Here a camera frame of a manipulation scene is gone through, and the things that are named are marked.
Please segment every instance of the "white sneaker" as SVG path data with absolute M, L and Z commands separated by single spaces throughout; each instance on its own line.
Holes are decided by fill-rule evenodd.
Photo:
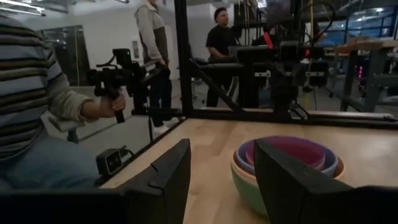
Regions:
M 173 126 L 177 124 L 180 120 L 178 118 L 172 118 L 170 121 L 163 121 L 166 126 Z
M 169 128 L 166 127 L 165 125 L 160 126 L 160 127 L 154 127 L 154 132 L 155 132 L 156 134 L 163 134 L 163 133 L 165 133 L 165 132 L 168 131 L 168 130 L 169 130 Z

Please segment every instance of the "wall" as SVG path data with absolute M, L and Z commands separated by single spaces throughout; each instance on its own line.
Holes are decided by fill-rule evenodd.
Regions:
M 112 49 L 129 48 L 132 50 L 132 41 L 139 40 L 139 32 L 134 18 L 138 1 L 123 4 L 114 0 L 99 1 L 97 3 L 79 2 L 70 7 L 69 14 L 46 11 L 46 17 L 18 15 L 16 19 L 24 22 L 35 30 L 53 29 L 58 27 L 82 25 L 88 60 L 91 68 L 97 64 L 107 62 L 112 57 Z M 163 17 L 170 27 L 167 29 L 171 35 L 169 41 L 169 57 L 172 58 L 170 66 L 172 78 L 176 79 L 178 73 L 178 58 L 175 60 L 175 17 L 171 13 L 163 13 Z M 142 62 L 142 45 L 139 44 L 140 63 Z

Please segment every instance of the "red cable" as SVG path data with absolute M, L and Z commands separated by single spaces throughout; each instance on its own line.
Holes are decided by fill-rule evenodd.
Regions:
M 264 40 L 266 41 L 266 44 L 268 45 L 269 49 L 273 49 L 274 48 L 274 44 L 272 43 L 271 38 L 269 37 L 268 32 L 264 33 Z

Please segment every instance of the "black cable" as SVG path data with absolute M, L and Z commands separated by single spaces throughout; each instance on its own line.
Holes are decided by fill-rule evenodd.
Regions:
M 319 32 L 314 38 L 308 40 L 308 41 L 307 41 L 306 43 L 304 43 L 304 44 L 311 43 L 311 45 L 314 45 L 314 44 L 317 42 L 317 40 L 318 40 L 318 39 L 331 27 L 332 23 L 333 23 L 334 20 L 335 20 L 335 17 L 336 17 L 335 8 L 333 7 L 332 4 L 330 4 L 330 3 L 328 3 L 328 2 L 324 2 L 324 1 L 317 2 L 317 3 L 313 3 L 313 4 L 308 4 L 307 6 L 305 6 L 305 7 L 298 13 L 298 16 L 297 16 L 297 17 L 300 18 L 300 20 L 302 21 L 302 19 L 301 19 L 301 14 L 302 14 L 304 11 L 306 11 L 308 8 L 310 8 L 310 7 L 312 7 L 312 6 L 317 6 L 317 5 L 324 5 L 324 6 L 326 6 L 326 7 L 329 7 L 329 9 L 330 9 L 331 12 L 332 12 L 331 17 L 330 17 L 330 21 L 329 21 L 329 24 L 328 24 L 321 32 Z M 298 25 L 298 33 L 300 33 L 301 25 L 302 25 L 302 23 L 300 22 L 299 25 Z
M 313 89 L 313 101 L 315 103 L 315 110 L 318 110 L 318 106 L 317 106 L 317 90 Z

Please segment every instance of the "black metal frame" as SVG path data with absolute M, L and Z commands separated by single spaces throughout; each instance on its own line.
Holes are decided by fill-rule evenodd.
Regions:
M 196 69 L 192 67 L 188 51 L 188 26 L 187 26 L 187 4 L 186 0 L 175 0 L 175 23 L 177 28 L 177 42 L 178 42 L 178 59 L 180 65 L 180 80 L 181 80 L 181 93 L 182 93 L 182 112 L 187 118 L 198 119 L 227 119 L 236 121 L 257 121 L 269 123 L 290 123 L 290 124 L 304 124 L 304 125 L 325 125 L 325 126 L 344 126 L 355 128 L 377 128 L 377 129 L 398 129 L 398 122 L 395 119 L 367 119 L 353 118 L 352 116 L 335 116 L 310 114 L 307 120 L 292 119 L 290 121 L 281 121 L 273 117 L 272 112 L 254 112 L 254 111 L 241 111 L 232 108 L 231 110 L 198 110 L 193 109 L 192 105 L 192 91 L 190 80 L 192 74 L 198 73 L 193 71 Z M 211 80 L 206 78 L 202 73 L 200 76 L 208 83 Z M 225 93 L 216 90 L 220 98 L 225 98 Z
M 170 128 L 166 133 L 162 134 L 154 141 L 143 147 L 140 151 L 135 153 L 124 164 L 123 168 L 128 166 L 134 159 L 145 153 L 154 144 L 157 144 L 163 137 L 171 133 L 175 128 L 182 124 L 186 119 L 218 119 L 231 121 L 254 121 L 267 123 L 282 123 L 282 124 L 300 124 L 300 125 L 316 125 L 316 126 L 337 126 L 337 127 L 354 127 L 354 128 L 374 128 L 374 129 L 398 129 L 398 119 L 392 117 L 380 116 L 352 116 L 343 114 L 315 114 L 309 112 L 308 119 L 301 120 L 294 118 L 291 120 L 279 120 L 273 116 L 270 111 L 247 111 L 240 108 L 233 102 L 226 93 L 221 91 L 211 80 L 210 77 L 198 70 L 198 67 L 190 60 L 189 44 L 188 44 L 188 23 L 187 23 L 187 4 L 186 0 L 175 0 L 175 18 L 177 28 L 177 42 L 178 42 L 178 62 L 180 69 L 180 87 L 182 98 L 182 110 L 179 109 L 159 109 L 148 108 L 144 113 L 134 115 L 150 116 L 154 113 L 163 113 L 170 116 L 185 117 L 174 127 Z M 202 80 L 212 89 L 217 91 L 219 97 L 222 98 L 230 110 L 197 110 L 193 109 L 192 105 L 192 86 L 191 77 L 196 76 Z M 111 177 L 102 178 L 98 180 L 97 184 L 101 185 L 107 182 Z

